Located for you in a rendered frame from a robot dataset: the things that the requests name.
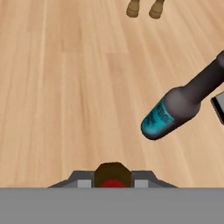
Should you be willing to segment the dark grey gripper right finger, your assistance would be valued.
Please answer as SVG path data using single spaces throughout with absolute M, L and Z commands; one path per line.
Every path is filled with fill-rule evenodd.
M 155 187 L 170 187 L 175 188 L 175 185 L 167 183 L 157 178 L 153 171 L 132 171 L 132 186 L 134 188 L 155 188 Z

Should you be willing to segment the olive brown rounded foot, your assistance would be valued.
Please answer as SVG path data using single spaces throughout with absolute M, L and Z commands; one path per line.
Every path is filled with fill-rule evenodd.
M 130 18 L 136 18 L 138 16 L 139 9 L 140 0 L 130 0 L 126 10 L 126 15 Z
M 165 0 L 156 0 L 151 6 L 149 16 L 153 19 L 160 19 L 163 13 Z

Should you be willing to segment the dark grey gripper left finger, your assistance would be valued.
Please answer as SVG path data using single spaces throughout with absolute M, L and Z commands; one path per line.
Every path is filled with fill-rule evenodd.
M 68 179 L 51 185 L 51 188 L 92 188 L 93 186 L 94 173 L 92 171 L 73 171 Z

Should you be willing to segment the dark bottle with teal label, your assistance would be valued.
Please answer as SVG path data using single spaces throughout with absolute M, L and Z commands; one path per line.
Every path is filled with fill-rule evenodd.
M 158 140 L 194 118 L 201 102 L 224 82 L 224 51 L 182 87 L 168 91 L 143 119 L 141 131 Z

